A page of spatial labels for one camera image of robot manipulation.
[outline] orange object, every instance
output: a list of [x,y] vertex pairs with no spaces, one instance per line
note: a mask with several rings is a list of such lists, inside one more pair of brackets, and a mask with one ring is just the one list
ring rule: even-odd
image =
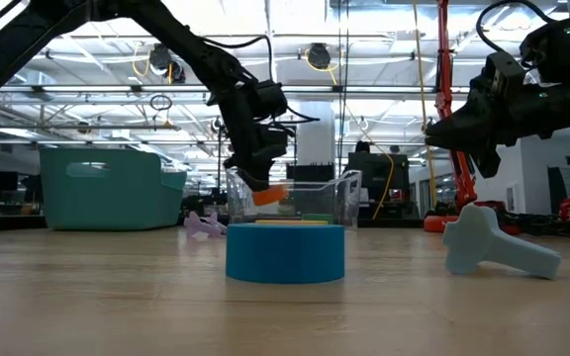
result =
[[285,185],[275,185],[267,188],[264,191],[252,193],[254,204],[258,207],[280,202],[287,198],[288,192]]
[[453,223],[457,220],[459,220],[459,216],[427,216],[424,219],[424,231],[443,232],[447,223]]
[[282,225],[317,225],[317,224],[327,224],[324,221],[278,221],[278,220],[265,220],[265,221],[256,221],[255,223],[259,224],[282,224]]

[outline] purple toy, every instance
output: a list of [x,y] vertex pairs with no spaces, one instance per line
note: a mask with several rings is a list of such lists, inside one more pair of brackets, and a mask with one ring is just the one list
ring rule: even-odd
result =
[[199,218],[197,213],[190,212],[184,219],[186,236],[192,237],[197,232],[207,233],[210,237],[224,237],[227,228],[217,221],[217,213],[212,213],[208,218]]

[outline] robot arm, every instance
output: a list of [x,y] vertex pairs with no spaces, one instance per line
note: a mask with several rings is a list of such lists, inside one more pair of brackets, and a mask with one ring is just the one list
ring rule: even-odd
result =
[[[235,151],[231,165],[267,182],[273,158],[286,152],[287,133],[270,131],[255,119],[287,110],[280,84],[259,82],[236,58],[207,44],[175,20],[161,0],[31,0],[0,30],[0,87],[52,39],[89,21],[131,18],[191,66],[219,105]],[[254,183],[252,190],[266,184]]]
[[[493,6],[511,2],[525,3]],[[501,49],[490,54],[481,74],[470,81],[466,104],[426,129],[427,144],[469,153],[485,178],[498,171],[498,144],[512,146],[533,134],[550,138],[554,131],[570,128],[570,19],[532,32],[520,50],[521,63]],[[541,83],[524,84],[532,69]]]

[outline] green block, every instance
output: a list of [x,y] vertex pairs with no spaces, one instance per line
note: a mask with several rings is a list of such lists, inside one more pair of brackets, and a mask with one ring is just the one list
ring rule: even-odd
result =
[[333,215],[331,214],[303,214],[304,221],[327,222],[333,224]]

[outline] yellow block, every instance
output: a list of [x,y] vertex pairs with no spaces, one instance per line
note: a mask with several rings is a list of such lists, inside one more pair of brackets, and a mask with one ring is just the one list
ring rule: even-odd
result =
[[327,224],[327,222],[323,221],[256,221],[255,223],[259,224],[276,224],[276,225],[318,225],[318,224]]

